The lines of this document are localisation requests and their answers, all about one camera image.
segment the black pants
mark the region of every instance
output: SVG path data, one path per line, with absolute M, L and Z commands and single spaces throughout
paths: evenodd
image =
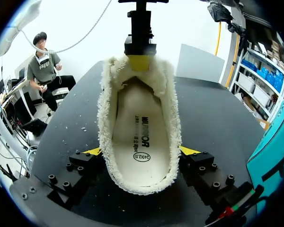
M 76 81 L 73 76 L 61 76 L 56 77 L 52 82 L 47 84 L 47 90 L 43 93 L 39 91 L 42 99 L 44 99 L 45 103 L 51 108 L 52 111 L 56 111 L 58 106 L 55 97 L 52 92 L 58 88 L 67 87 L 70 91 L 73 86 L 75 86 Z

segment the gray t-shirt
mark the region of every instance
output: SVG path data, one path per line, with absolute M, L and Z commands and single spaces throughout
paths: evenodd
M 56 72 L 54 66 L 60 62 L 59 56 L 49 54 L 49 61 L 39 65 L 36 55 L 33 56 L 32 60 L 28 64 L 27 79 L 37 79 L 39 83 L 47 82 L 56 78 Z

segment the yellow clamp pad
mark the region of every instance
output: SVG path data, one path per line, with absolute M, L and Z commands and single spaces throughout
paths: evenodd
M 181 151 L 182 151 L 185 155 L 192 155 L 192 154 L 194 154 L 194 153 L 201 153 L 200 151 L 188 149 L 188 148 L 185 148 L 185 147 L 183 147 L 183 146 L 179 146 L 179 148 L 181 149 Z
M 101 153 L 101 149 L 100 148 L 95 148 L 95 149 L 92 149 L 92 150 L 84 151 L 83 153 L 84 154 L 90 153 L 91 155 L 98 155 L 98 154 Z
M 128 55 L 129 63 L 134 71 L 147 71 L 150 64 L 148 55 Z

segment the black work table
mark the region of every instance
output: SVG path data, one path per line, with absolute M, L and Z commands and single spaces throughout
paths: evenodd
M 47 183 L 48 175 L 64 168 L 76 150 L 98 147 L 101 72 L 102 62 L 98 62 L 65 97 L 47 126 L 32 169 L 41 181 Z M 175 81 L 183 146 L 214 155 L 219 168 L 235 176 L 236 186 L 250 182 L 246 162 L 264 134 L 256 119 L 220 84 L 187 78 Z M 194 188 L 187 187 L 181 174 L 163 192 L 138 196 L 116 186 L 106 170 L 97 186 L 90 187 L 80 205 L 72 208 L 72 212 L 94 221 L 135 227 L 201 227 L 211 211 Z M 248 219 L 255 212 L 251 209 Z

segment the person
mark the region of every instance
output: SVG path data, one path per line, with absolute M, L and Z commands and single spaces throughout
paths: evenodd
M 34 37 L 33 44 L 37 48 L 47 51 L 46 40 L 46 33 L 41 32 Z M 62 69 L 60 58 L 56 53 L 44 54 L 36 51 L 27 69 L 27 79 L 30 81 L 30 85 L 39 90 L 41 98 L 52 111 L 56 111 L 58 107 L 52 91 L 62 87 L 67 87 L 70 91 L 76 84 L 73 76 L 57 76 L 54 68 L 57 71 Z

